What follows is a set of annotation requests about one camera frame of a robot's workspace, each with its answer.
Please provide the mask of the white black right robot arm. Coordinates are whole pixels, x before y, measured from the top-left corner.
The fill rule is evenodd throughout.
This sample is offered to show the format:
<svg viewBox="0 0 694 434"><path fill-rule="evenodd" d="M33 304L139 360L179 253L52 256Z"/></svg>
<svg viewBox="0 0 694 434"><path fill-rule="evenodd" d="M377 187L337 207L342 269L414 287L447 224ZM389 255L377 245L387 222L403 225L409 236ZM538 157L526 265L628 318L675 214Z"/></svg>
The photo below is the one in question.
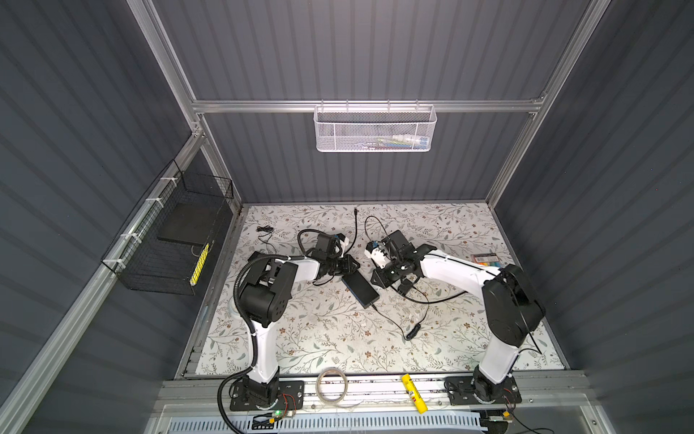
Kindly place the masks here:
<svg viewBox="0 0 694 434"><path fill-rule="evenodd" d="M419 280L428 278L480 300L492 337L483 361L475 368L478 387L493 388L509 377L522 344L546 314L524 271L514 264L484 266L428 244L416 248L407 243L398 248L369 242L365 255L374 265L370 281L377 287L397 285L397 291L406 297Z"/></svg>

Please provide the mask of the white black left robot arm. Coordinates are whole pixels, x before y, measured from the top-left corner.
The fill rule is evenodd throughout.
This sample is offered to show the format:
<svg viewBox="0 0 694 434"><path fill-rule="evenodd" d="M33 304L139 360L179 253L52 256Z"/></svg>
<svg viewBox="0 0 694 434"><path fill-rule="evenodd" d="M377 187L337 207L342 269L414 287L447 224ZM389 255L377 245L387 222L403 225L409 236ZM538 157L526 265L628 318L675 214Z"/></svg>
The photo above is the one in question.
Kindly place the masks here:
<svg viewBox="0 0 694 434"><path fill-rule="evenodd" d="M249 329L251 362L247 382L271 387L278 381L277 323L287 309L296 283L330 274L340 276L367 307L378 296L350 255L318 260L307 256L253 253L233 286L233 303Z"/></svg>

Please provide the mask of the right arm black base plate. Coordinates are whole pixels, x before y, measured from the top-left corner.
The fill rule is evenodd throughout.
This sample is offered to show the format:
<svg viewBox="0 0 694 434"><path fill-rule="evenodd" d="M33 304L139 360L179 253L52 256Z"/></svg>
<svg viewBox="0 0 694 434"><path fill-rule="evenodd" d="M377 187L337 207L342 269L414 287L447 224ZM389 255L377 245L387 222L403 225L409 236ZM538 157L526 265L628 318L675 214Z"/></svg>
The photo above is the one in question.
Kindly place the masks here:
<svg viewBox="0 0 694 434"><path fill-rule="evenodd" d="M511 374L501 383L491 383L485 376L448 376L444 379L444 390L451 405L509 404L522 403L522 395Z"/></svg>

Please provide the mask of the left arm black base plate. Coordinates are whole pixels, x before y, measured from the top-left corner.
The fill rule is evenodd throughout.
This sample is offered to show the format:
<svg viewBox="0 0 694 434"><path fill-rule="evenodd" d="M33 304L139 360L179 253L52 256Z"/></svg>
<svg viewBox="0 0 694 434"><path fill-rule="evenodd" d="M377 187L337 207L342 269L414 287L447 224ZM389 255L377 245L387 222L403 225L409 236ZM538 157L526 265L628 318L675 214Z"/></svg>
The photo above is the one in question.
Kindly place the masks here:
<svg viewBox="0 0 694 434"><path fill-rule="evenodd" d="M268 384L243 379L231 387L232 412L251 410L301 410L304 406L305 382L273 380Z"/></svg>

